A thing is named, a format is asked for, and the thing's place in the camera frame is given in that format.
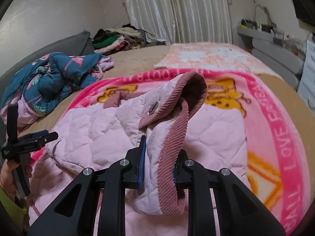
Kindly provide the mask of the green sleeve forearm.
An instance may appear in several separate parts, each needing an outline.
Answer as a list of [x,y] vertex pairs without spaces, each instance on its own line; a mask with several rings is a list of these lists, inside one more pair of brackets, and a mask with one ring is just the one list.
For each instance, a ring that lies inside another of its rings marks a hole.
[[25,200],[16,197],[13,201],[7,196],[5,191],[1,189],[1,203],[9,217],[13,220],[14,225],[22,231],[28,217],[28,208]]

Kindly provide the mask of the person left hand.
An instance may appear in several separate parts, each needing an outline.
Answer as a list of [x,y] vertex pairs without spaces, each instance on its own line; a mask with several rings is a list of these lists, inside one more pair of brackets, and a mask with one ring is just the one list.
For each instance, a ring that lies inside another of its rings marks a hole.
[[17,186],[13,180],[13,170],[18,168],[20,164],[14,160],[4,160],[1,168],[1,188],[10,199],[15,199]]

